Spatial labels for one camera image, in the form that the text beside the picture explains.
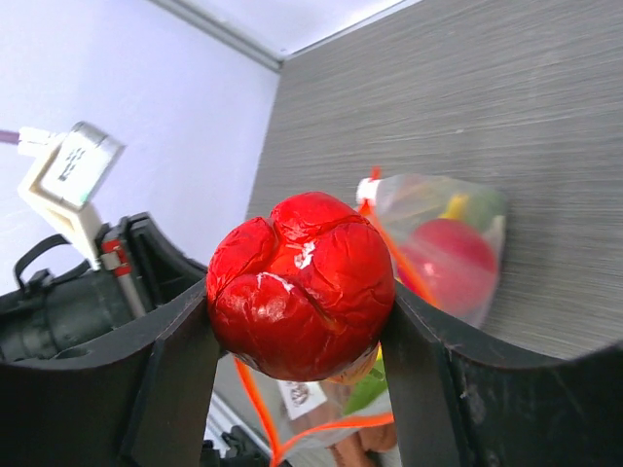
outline red clip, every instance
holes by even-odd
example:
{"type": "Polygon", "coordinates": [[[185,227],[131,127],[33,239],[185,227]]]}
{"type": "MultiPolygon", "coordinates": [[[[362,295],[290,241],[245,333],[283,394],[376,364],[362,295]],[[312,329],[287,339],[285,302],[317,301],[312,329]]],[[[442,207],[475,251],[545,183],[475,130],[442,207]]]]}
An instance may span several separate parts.
{"type": "Polygon", "coordinates": [[[104,253],[114,253],[119,258],[119,265],[113,270],[117,277],[122,275],[129,274],[132,271],[131,266],[129,265],[128,255],[126,254],[126,250],[121,244],[121,241],[118,238],[114,240],[105,241],[101,245],[101,249],[104,253]]]}

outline red object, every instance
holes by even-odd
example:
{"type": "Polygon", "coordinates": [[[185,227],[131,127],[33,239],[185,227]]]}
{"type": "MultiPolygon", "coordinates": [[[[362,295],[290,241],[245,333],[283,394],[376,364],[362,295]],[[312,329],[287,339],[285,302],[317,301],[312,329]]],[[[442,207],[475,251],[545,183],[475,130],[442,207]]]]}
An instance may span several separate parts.
{"type": "MultiPolygon", "coordinates": [[[[428,221],[413,232],[401,251],[440,308],[449,314],[465,316],[485,305],[495,290],[495,252],[478,231],[461,221],[428,221]]],[[[420,294],[401,270],[398,276],[420,294]]]]}
{"type": "Polygon", "coordinates": [[[277,379],[321,380],[372,348],[395,285],[379,233],[346,204],[304,193],[231,231],[207,273],[221,345],[277,379]]]}

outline cable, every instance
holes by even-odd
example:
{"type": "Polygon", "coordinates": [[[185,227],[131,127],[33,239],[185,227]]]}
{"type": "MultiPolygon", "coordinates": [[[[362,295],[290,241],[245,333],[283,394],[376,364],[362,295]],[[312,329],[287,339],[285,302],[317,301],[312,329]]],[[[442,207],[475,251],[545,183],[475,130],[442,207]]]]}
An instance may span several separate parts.
{"type": "Polygon", "coordinates": [[[17,146],[19,144],[19,132],[0,129],[0,143],[13,144],[14,146],[17,146]]]}

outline yellow object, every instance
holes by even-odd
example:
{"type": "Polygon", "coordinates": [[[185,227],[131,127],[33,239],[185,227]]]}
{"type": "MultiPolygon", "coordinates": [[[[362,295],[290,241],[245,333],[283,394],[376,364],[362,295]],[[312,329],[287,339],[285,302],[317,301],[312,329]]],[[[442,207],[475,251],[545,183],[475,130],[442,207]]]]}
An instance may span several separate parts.
{"type": "Polygon", "coordinates": [[[465,212],[465,205],[468,200],[468,195],[454,195],[450,199],[450,202],[448,202],[444,213],[439,217],[441,219],[452,219],[455,221],[462,219],[465,212]]]}

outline white cap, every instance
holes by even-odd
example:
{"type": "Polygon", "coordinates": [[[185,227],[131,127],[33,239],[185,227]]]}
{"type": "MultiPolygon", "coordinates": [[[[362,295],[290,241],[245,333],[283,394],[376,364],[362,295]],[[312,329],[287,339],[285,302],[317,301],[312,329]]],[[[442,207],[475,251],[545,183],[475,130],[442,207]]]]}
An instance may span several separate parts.
{"type": "Polygon", "coordinates": [[[363,204],[368,199],[373,206],[377,203],[377,190],[379,189],[381,180],[372,180],[364,178],[359,182],[357,187],[357,204],[363,204]]]}

